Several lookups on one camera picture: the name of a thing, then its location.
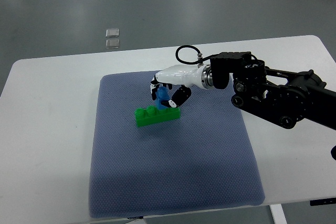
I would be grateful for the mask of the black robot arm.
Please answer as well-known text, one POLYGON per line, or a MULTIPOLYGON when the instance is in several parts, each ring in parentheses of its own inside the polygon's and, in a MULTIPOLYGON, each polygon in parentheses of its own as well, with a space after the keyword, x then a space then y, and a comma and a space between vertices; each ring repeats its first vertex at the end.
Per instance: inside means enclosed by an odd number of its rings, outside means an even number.
POLYGON ((271 69, 251 52, 221 52, 209 60, 212 84, 224 89, 232 74, 232 104, 268 122, 291 129, 303 119, 335 129, 335 92, 313 70, 290 72, 271 69))

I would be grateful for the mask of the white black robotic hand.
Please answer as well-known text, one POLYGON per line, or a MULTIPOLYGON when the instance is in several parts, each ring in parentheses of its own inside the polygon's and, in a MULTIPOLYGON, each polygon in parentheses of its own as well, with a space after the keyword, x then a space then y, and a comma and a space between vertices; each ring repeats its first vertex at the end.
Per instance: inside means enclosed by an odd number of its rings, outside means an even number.
POLYGON ((152 100, 156 100, 156 93, 160 86, 172 89, 172 86, 180 85, 172 97, 162 100, 161 104, 167 108, 178 108, 191 96, 192 86, 207 89, 204 77, 206 67, 196 67, 191 65, 174 65, 157 72, 150 82, 152 100))

